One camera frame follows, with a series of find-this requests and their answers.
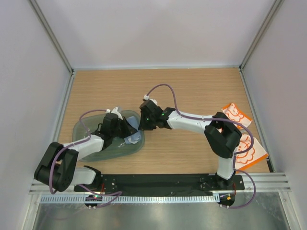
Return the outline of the translucent blue plastic bin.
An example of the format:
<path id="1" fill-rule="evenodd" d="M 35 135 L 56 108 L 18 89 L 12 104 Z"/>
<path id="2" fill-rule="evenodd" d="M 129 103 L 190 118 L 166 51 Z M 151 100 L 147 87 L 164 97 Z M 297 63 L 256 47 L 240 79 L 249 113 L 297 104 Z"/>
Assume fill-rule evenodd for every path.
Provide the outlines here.
<path id="1" fill-rule="evenodd" d="M 132 127 L 138 129 L 140 124 L 140 116 L 132 110 L 123 110 L 121 113 L 129 122 Z M 86 127 L 90 129 L 91 132 L 94 132 L 98 128 L 98 124 L 103 121 L 103 118 L 106 114 L 93 115 L 83 118 L 83 123 Z M 72 142 L 78 141 L 80 139 L 86 138 L 87 133 L 84 126 L 78 121 L 72 130 Z M 118 157 L 123 157 L 127 155 L 134 154 L 140 151 L 144 145 L 145 137 L 144 132 L 138 130 L 136 134 L 122 139 L 114 138 L 112 144 L 106 148 L 106 150 L 92 153 L 86 157 L 80 158 L 81 162 L 94 162 L 108 160 Z"/>

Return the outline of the orange and white towel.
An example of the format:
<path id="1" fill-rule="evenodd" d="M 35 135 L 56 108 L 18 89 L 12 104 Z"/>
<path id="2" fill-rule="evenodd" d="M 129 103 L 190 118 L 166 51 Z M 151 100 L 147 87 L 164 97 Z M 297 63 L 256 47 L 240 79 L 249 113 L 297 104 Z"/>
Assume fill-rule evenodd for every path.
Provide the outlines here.
<path id="1" fill-rule="evenodd" d="M 222 108 L 222 112 L 230 119 L 241 123 L 245 127 L 248 127 L 252 123 L 252 118 L 244 114 L 239 110 L 235 103 L 230 103 Z M 245 129 L 236 125 L 236 127 L 242 132 L 242 137 L 240 139 L 237 151 L 244 151 L 251 145 L 251 137 Z M 254 138 L 254 145 L 251 150 L 238 154 L 236 156 L 236 169 L 245 170 L 268 157 L 268 153 L 263 148 L 263 146 Z"/>

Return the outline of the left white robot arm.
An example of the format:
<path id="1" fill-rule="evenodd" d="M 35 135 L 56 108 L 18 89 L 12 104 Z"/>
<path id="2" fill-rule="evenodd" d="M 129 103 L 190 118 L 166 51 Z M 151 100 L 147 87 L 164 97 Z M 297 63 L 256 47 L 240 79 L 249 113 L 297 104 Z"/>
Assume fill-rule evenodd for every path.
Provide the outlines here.
<path id="1" fill-rule="evenodd" d="M 137 132 L 125 117 L 108 113 L 87 137 L 67 144 L 52 142 L 35 170 L 34 179 L 49 186 L 51 194 L 63 192 L 71 185 L 98 191 L 102 185 L 101 172 L 90 166 L 77 167 L 77 162 L 107 149 L 114 138 L 130 138 Z"/>

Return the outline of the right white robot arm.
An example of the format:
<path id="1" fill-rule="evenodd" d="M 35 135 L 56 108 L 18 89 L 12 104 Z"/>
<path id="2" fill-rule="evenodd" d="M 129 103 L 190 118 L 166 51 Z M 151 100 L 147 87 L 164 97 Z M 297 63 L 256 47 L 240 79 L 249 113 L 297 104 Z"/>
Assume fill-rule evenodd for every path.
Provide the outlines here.
<path id="1" fill-rule="evenodd" d="M 218 168 L 215 174 L 216 184 L 220 189 L 232 188 L 235 170 L 233 161 L 235 151 L 242 137 L 240 131 L 221 112 L 213 116 L 179 115 L 174 108 L 162 110 L 159 106 L 140 107 L 141 121 L 139 130 L 154 130 L 158 128 L 182 129 L 203 134 L 213 151 L 218 156 Z"/>

